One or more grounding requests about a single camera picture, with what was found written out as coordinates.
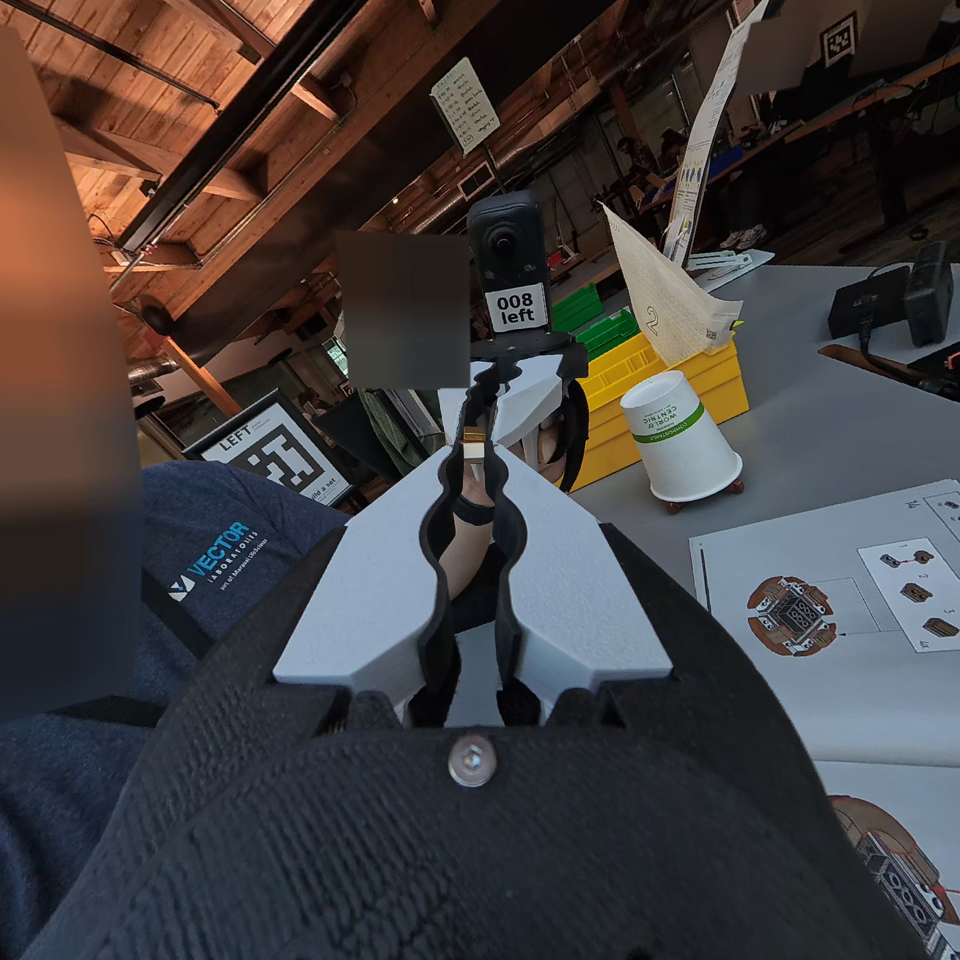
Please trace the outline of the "person's blue t-shirt torso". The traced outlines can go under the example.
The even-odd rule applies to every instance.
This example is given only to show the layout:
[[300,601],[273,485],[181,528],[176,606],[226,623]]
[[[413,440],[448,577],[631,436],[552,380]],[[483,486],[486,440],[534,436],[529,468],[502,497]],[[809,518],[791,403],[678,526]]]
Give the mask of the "person's blue t-shirt torso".
[[[200,642],[221,639],[347,516],[219,462],[141,477],[141,568],[176,613],[172,627],[141,602],[128,696],[156,716],[196,672]],[[2,723],[2,958],[24,953],[84,869],[151,733],[77,707]]]

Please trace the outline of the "person's left hand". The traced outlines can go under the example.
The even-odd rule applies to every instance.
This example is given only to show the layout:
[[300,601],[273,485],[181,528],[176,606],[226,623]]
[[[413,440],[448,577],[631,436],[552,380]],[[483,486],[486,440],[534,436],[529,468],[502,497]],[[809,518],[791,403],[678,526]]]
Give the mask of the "person's left hand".
[[[561,426],[564,425],[564,415],[550,414],[538,426],[536,440],[536,468],[539,474],[557,485],[565,472],[567,455],[559,454],[559,439]],[[486,492],[484,466],[482,461],[465,461],[463,465],[462,496],[469,502],[488,507],[494,501]]]

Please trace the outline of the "black external drive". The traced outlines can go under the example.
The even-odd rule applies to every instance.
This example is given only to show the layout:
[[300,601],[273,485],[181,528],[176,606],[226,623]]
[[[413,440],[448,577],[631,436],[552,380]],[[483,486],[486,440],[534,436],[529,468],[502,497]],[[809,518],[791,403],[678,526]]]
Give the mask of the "black external drive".
[[827,316],[830,338],[839,340],[857,334],[868,320],[874,330],[903,322],[911,270],[911,264],[897,263],[837,290]]

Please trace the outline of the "white printed sheet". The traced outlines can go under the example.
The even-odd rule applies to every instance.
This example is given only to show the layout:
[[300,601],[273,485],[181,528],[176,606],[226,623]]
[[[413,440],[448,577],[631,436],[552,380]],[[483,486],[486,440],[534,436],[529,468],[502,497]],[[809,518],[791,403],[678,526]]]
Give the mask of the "white printed sheet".
[[758,2],[745,21],[726,41],[713,80],[690,129],[686,150],[678,168],[664,238],[663,254],[680,269],[686,269],[697,230],[714,141],[738,78],[738,69],[751,26],[764,17],[767,1]]

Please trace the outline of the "white paper notice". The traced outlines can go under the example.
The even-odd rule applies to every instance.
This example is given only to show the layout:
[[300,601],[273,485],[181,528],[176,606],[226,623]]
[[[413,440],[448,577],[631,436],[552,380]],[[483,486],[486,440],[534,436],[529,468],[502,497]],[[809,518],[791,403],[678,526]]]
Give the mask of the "white paper notice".
[[501,127],[497,111],[466,56],[434,83],[429,97],[464,157]]

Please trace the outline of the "numbered paper bag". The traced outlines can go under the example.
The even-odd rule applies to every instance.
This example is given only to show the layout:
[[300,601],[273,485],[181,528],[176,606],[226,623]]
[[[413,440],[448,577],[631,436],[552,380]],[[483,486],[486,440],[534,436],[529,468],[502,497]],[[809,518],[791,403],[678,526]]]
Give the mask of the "numbered paper bag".
[[667,368],[697,354],[717,354],[732,341],[742,303],[704,292],[629,222],[605,204],[609,234],[639,330]]

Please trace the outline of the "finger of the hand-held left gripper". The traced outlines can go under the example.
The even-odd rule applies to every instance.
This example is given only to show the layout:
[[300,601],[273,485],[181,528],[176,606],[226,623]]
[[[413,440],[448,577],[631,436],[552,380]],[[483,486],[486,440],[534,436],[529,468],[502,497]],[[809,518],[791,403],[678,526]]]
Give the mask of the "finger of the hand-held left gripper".
[[493,407],[498,399],[498,365],[496,362],[472,362],[470,385],[466,388],[458,413],[458,442],[462,443],[465,426],[479,426],[489,437]]
[[522,441],[560,405],[563,382],[558,374],[560,354],[541,354],[518,360],[519,375],[507,382],[491,413],[488,440],[509,448]]

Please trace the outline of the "black white marker sign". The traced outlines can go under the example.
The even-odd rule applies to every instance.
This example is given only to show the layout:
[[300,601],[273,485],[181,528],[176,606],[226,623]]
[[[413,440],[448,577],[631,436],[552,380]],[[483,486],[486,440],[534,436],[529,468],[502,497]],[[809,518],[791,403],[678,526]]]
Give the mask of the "black white marker sign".
[[325,506],[358,492],[354,474],[281,389],[186,446],[183,456],[258,475]]

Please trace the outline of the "person's left forearm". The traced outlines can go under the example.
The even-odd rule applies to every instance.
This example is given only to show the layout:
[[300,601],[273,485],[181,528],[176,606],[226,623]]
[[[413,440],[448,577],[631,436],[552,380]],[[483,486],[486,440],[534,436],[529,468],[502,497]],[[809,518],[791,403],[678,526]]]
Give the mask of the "person's left forearm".
[[474,581],[492,542],[493,526],[475,525],[454,517],[454,536],[438,560],[451,601]]

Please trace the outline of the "lego instruction booklet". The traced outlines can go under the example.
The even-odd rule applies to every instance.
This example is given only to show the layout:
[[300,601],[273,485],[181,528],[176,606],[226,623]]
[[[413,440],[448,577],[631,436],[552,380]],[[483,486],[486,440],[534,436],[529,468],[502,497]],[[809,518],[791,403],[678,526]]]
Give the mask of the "lego instruction booklet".
[[958,524],[944,479],[689,540],[699,601],[930,958],[958,958]]

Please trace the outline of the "black quilted wrist rest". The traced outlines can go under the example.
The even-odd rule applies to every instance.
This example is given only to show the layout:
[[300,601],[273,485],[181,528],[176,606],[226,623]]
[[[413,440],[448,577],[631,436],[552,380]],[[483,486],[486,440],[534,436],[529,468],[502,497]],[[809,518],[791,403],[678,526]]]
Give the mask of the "black quilted wrist rest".
[[473,579],[450,601],[451,624],[455,635],[496,620],[500,581],[505,565],[503,552],[492,542]]

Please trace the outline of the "small marker tag sign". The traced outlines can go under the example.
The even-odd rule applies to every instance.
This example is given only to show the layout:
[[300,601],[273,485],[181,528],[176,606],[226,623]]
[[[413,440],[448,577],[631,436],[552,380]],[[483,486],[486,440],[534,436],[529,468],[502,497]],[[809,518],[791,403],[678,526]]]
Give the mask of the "small marker tag sign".
[[819,33],[820,60],[825,69],[857,53],[859,22],[854,8],[830,23]]

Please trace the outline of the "white paper cup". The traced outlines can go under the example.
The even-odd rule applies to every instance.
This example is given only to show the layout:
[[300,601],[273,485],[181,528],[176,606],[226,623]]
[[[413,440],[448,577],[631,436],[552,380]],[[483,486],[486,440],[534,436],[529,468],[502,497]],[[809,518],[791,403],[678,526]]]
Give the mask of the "white paper cup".
[[698,498],[741,477],[743,462],[678,370],[649,377],[620,399],[652,495]]

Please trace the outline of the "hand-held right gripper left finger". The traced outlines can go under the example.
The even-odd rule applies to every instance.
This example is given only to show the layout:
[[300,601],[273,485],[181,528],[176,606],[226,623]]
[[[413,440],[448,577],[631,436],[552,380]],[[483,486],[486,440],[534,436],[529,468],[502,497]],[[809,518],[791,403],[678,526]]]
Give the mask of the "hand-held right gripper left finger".
[[273,668],[280,683],[438,691],[455,646],[439,558],[454,536],[461,450],[447,445],[354,516]]

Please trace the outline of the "green plastic bin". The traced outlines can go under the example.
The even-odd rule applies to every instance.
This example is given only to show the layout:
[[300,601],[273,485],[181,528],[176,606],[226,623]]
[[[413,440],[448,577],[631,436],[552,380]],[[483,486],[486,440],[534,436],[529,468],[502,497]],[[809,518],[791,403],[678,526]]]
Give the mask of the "green plastic bin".
[[564,333],[579,330],[598,317],[602,309],[603,304],[596,285],[586,284],[553,304],[553,330]]
[[600,356],[616,349],[640,333],[640,326],[629,307],[596,321],[586,330],[575,335],[578,343],[586,349],[587,361],[592,363]]

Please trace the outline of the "brown wooden strip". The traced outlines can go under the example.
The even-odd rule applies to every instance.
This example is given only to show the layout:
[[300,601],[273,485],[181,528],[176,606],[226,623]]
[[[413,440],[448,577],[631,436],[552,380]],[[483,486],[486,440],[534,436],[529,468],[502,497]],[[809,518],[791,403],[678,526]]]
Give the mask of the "brown wooden strip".
[[829,343],[818,350],[822,356],[836,359],[869,373],[879,374],[919,389],[920,377],[916,371],[903,363],[883,359],[874,354],[864,354],[860,349],[839,343]]

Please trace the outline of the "white plastic part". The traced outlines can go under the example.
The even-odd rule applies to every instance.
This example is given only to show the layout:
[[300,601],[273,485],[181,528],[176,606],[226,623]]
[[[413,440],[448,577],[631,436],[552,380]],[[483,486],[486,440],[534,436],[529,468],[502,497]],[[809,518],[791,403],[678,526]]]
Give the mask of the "white plastic part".
[[768,263],[773,258],[773,252],[755,248],[742,252],[733,249],[718,249],[690,255],[685,269],[690,274],[713,272],[724,276],[731,272],[749,272]]

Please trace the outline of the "black oblong device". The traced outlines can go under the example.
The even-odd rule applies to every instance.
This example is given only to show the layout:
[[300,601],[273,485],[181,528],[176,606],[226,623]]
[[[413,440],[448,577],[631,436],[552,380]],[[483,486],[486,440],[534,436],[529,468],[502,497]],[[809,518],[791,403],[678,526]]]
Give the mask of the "black oblong device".
[[923,246],[910,270],[903,308],[913,347],[942,343],[947,335],[954,295],[948,243]]

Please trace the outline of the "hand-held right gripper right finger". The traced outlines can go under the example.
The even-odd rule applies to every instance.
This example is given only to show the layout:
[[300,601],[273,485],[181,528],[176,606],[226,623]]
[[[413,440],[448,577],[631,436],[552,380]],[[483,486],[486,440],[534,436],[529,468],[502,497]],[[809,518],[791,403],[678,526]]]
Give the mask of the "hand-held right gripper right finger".
[[501,684],[537,698],[666,678],[671,660],[596,519],[490,441],[486,485],[505,563],[494,620]]

